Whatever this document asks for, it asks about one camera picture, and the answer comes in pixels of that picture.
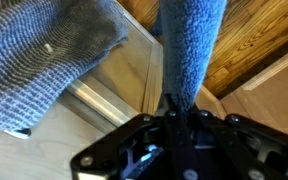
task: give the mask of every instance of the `blue towel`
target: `blue towel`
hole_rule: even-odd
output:
[[[126,36],[113,0],[0,0],[0,131],[34,126]]]
[[[162,94],[171,94],[183,113],[193,106],[204,80],[225,5],[226,0],[160,0]]]

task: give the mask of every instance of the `gray towel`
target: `gray towel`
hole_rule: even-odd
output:
[[[34,126],[126,35],[113,0],[0,0],[0,130]]]

